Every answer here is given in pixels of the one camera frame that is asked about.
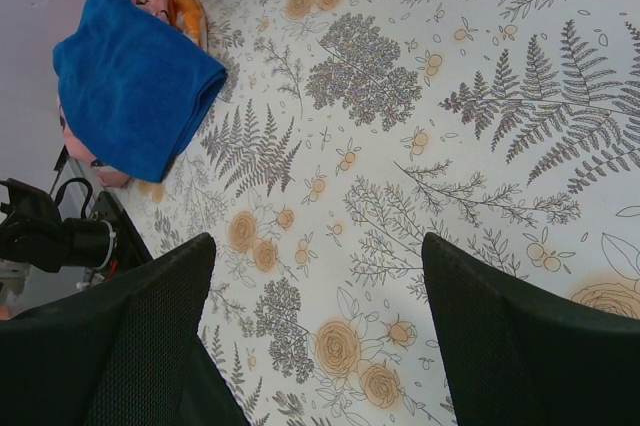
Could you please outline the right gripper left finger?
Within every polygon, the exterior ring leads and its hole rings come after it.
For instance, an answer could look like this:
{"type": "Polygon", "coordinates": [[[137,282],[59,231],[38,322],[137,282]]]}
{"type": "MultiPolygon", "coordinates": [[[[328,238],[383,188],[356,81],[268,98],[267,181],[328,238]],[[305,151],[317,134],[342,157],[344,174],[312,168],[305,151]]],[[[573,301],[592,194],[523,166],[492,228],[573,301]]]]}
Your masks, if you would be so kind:
{"type": "Polygon", "coordinates": [[[198,336],[216,245],[161,257],[1,324],[5,425],[243,425],[198,336]]]}

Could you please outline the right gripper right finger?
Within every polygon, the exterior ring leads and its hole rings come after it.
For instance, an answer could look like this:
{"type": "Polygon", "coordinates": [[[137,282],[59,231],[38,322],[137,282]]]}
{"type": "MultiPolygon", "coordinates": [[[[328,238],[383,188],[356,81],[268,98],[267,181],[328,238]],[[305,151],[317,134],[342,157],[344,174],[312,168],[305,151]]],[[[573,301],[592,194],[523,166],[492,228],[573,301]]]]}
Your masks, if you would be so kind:
{"type": "Polygon", "coordinates": [[[434,233],[421,258],[458,424],[638,424],[634,290],[604,284],[567,300],[434,233]]]}

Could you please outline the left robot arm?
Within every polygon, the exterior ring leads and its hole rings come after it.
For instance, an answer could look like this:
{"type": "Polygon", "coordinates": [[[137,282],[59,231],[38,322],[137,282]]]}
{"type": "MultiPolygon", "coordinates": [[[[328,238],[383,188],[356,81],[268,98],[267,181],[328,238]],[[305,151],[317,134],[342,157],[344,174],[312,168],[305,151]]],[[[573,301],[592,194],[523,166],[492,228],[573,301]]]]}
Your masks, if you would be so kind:
{"type": "Polygon", "coordinates": [[[1,204],[1,258],[25,263],[46,273],[63,267],[105,269],[114,258],[118,231],[112,222],[91,219],[87,206],[93,186],[80,177],[65,181],[54,197],[13,178],[1,182],[9,201],[1,204]],[[62,218],[59,206],[69,185],[78,183],[87,193],[78,218],[62,218]]]}

